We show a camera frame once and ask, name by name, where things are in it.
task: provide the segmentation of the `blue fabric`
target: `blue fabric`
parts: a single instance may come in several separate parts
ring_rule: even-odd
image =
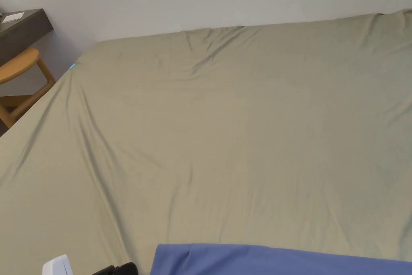
[[[411,275],[412,262],[250,245],[159,245],[150,275]]]

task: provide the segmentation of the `stool seat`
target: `stool seat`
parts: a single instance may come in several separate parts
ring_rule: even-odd
[[[0,84],[8,82],[15,77],[23,74],[39,59],[39,51],[34,48],[28,48],[8,63],[0,67]]]

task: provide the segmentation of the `desk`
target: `desk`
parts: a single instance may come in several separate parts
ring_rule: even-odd
[[[15,13],[19,12],[3,14],[0,22],[7,15]],[[53,26],[42,8],[24,11],[23,17],[19,20],[4,24],[0,23],[0,66],[13,59],[52,30]]]

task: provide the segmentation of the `bed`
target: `bed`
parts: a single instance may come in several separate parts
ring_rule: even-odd
[[[412,261],[412,11],[99,42],[0,138],[0,264],[158,244]]]

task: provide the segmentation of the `white paper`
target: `white paper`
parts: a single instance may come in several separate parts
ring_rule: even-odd
[[[24,14],[24,12],[8,15],[8,16],[6,16],[6,18],[1,23],[3,24],[3,23],[6,23],[8,21],[16,21],[18,19],[21,19],[23,17],[23,14]]]

